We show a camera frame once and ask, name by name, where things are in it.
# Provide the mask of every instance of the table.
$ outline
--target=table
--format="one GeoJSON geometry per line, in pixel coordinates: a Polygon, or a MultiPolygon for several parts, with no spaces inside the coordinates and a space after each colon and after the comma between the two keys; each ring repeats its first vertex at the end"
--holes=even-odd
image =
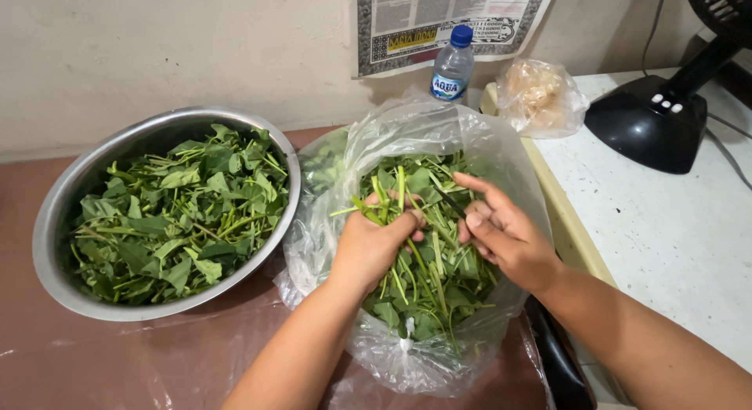
{"type": "MultiPolygon", "coordinates": [[[[670,78],[675,69],[652,71],[670,78]]],[[[641,72],[575,77],[590,100],[641,72]]],[[[481,109],[496,114],[495,84],[481,109]]],[[[710,82],[710,112],[752,132],[752,111],[710,82]]],[[[709,127],[752,177],[752,141],[709,127]]],[[[588,270],[689,329],[752,372],[752,192],[705,138],[689,175],[639,165],[587,128],[523,141],[547,197],[564,261],[588,270]]]]}
{"type": "MultiPolygon", "coordinates": [[[[286,135],[299,149],[333,128],[286,135]]],[[[182,314],[127,323],[75,314],[37,280],[31,242],[44,196],[72,161],[0,165],[0,408],[219,408],[289,315],[268,276],[284,258],[182,314]]],[[[524,338],[526,319],[512,320],[489,371],[459,399],[395,394],[344,354],[320,407],[545,408],[524,338]]]]}

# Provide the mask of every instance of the knife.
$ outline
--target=knife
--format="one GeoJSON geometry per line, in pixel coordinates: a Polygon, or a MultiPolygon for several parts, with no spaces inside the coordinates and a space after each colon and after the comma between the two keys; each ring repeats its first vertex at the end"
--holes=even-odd
{"type": "Polygon", "coordinates": [[[444,201],[454,209],[455,212],[459,215],[459,217],[463,219],[467,219],[468,215],[465,214],[465,211],[455,202],[448,194],[441,191],[436,185],[433,186],[433,189],[436,190],[440,195],[441,198],[444,199],[444,201]]]}

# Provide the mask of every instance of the white countertop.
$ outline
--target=white countertop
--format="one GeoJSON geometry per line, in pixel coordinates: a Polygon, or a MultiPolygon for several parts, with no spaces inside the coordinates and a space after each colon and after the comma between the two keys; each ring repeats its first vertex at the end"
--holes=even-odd
{"type": "MultiPolygon", "coordinates": [[[[652,74],[670,77],[675,70],[652,74]]],[[[640,72],[576,77],[594,100],[640,72]]],[[[752,132],[752,111],[710,83],[710,112],[752,132]]],[[[709,126],[752,178],[752,141],[709,126]]],[[[709,138],[689,175],[619,155],[583,127],[535,145],[565,190],[619,289],[752,372],[752,191],[709,138]]]]}

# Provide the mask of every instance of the water bottle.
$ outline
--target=water bottle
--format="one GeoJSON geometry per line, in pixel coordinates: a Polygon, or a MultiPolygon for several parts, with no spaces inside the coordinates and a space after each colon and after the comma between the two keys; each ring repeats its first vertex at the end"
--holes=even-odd
{"type": "Polygon", "coordinates": [[[449,44],[442,49],[433,64],[431,94],[442,101],[456,101],[465,95],[475,59],[472,55],[472,29],[457,25],[449,44]]]}

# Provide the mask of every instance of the white wall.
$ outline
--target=white wall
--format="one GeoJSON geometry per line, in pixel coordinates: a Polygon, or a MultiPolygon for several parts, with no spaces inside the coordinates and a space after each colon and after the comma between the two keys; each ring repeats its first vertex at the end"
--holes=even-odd
{"type": "MultiPolygon", "coordinates": [[[[658,0],[553,0],[527,55],[574,75],[639,67],[658,0]]],[[[0,0],[0,161],[71,154],[177,107],[226,105],[279,128],[350,123],[430,69],[352,80],[343,0],[0,0]]],[[[701,23],[667,0],[650,67],[701,23]]],[[[498,74],[478,64],[472,86],[498,74]]]]}

